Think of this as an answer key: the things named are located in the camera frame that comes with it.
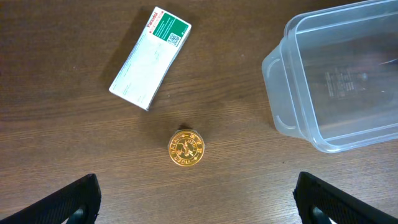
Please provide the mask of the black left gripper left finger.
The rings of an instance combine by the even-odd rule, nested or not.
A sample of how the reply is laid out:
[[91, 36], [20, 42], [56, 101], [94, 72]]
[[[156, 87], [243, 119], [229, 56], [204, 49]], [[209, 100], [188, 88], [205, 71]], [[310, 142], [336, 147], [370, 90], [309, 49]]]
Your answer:
[[95, 174], [88, 174], [1, 223], [94, 223], [101, 205], [101, 190]]

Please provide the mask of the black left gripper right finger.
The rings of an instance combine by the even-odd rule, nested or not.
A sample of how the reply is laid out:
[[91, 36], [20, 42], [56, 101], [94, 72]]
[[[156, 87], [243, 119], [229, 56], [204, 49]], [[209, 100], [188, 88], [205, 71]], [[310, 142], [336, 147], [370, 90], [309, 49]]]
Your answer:
[[397, 223], [397, 218], [308, 172], [299, 173], [293, 196], [302, 223]]

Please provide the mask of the clear plastic container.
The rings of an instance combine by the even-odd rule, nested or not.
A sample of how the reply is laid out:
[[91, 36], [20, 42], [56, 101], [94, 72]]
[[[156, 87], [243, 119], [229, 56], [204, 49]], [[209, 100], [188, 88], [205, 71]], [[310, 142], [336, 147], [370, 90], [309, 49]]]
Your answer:
[[262, 74], [278, 132], [336, 153], [397, 138], [397, 0], [306, 12]]

